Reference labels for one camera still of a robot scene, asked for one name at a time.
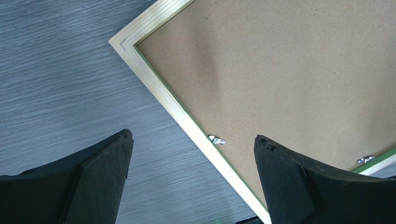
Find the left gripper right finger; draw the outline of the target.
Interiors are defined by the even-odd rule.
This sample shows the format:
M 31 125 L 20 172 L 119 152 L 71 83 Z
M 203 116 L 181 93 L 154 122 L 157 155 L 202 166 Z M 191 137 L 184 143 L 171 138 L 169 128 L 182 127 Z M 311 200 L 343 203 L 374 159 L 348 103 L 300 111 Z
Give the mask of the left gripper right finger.
M 396 182 L 327 165 L 258 135 L 255 162 L 274 224 L 393 224 Z

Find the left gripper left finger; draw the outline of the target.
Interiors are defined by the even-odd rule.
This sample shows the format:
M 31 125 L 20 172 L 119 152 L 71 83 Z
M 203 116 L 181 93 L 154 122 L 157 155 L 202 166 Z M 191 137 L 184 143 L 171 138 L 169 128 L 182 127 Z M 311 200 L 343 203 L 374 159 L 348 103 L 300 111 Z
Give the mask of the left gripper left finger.
M 114 224 L 134 140 L 128 129 L 18 175 L 0 177 L 3 224 Z

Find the brown backing board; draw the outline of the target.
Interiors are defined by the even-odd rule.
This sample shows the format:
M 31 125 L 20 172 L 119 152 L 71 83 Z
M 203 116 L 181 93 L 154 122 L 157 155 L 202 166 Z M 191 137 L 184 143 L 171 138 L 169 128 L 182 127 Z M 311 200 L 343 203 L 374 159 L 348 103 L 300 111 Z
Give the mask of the brown backing board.
M 137 48 L 261 201 L 257 135 L 344 170 L 396 146 L 393 0 L 196 0 Z

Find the wooden picture frame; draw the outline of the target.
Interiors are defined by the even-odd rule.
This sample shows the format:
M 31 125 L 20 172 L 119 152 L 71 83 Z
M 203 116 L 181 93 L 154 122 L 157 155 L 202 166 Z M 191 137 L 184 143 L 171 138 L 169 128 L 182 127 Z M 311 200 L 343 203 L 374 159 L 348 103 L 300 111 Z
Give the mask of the wooden picture frame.
M 261 221 L 273 224 L 266 201 L 261 201 L 256 196 L 220 151 L 219 147 L 224 146 L 226 141 L 215 135 L 207 134 L 199 126 L 137 48 L 140 43 L 194 1 L 159 0 L 113 36 L 109 43 Z M 395 164 L 396 147 L 380 155 L 362 157 L 357 160 L 357 166 L 354 169 L 345 171 L 379 178 L 377 176 L 379 171 L 393 167 Z M 394 174 L 383 178 L 396 181 Z

